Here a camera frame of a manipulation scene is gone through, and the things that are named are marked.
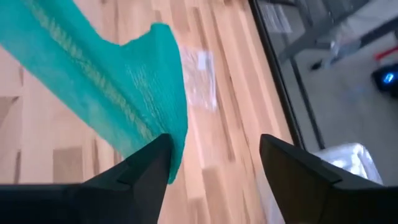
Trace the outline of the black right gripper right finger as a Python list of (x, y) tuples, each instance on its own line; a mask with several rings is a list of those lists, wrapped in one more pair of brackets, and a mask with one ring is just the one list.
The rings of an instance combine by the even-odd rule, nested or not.
[(286, 224), (398, 224), (398, 186), (373, 181), (372, 162), (363, 147), (351, 144), (338, 167), (270, 134), (261, 136), (259, 151), (265, 175)]

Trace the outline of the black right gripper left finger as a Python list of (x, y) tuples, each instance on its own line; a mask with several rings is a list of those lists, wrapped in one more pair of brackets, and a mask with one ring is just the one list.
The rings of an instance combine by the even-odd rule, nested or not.
[(173, 148), (161, 134), (83, 183), (0, 185), (0, 224), (157, 224)]

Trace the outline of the green elastic bandage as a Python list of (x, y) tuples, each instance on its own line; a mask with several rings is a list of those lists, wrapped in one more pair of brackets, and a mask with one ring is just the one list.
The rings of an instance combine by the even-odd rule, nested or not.
[(0, 46), (128, 157), (169, 134), (169, 183), (188, 131), (177, 41), (155, 22), (124, 45), (103, 39), (73, 0), (0, 0)]

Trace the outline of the clear plastic bag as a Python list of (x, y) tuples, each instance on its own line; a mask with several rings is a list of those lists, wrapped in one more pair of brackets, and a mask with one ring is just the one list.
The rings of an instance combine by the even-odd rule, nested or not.
[(209, 111), (217, 109), (213, 53), (203, 49), (180, 47), (187, 101)]

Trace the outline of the black device with blue light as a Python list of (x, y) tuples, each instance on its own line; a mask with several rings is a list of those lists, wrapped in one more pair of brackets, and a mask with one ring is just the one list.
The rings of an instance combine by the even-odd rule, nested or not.
[(371, 74), (376, 88), (398, 99), (398, 63), (381, 66)]

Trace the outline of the grey metal cart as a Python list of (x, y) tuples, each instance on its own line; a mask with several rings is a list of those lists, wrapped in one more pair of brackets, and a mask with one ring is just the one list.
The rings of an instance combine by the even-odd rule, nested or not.
[(280, 62), (305, 49), (330, 51), (333, 63), (398, 32), (398, 0), (294, 0), (304, 32), (278, 55)]

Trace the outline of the black aluminium rail frame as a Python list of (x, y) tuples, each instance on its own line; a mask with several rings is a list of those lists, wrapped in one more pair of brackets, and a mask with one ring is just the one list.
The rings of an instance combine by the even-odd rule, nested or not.
[(274, 5), (268, 0), (249, 0), (249, 5), (293, 143), (310, 152), (323, 150), (325, 142), (297, 63), (294, 59), (280, 63), (277, 58), (277, 50), (287, 44), (287, 35), (273, 33), (267, 25), (266, 7)]

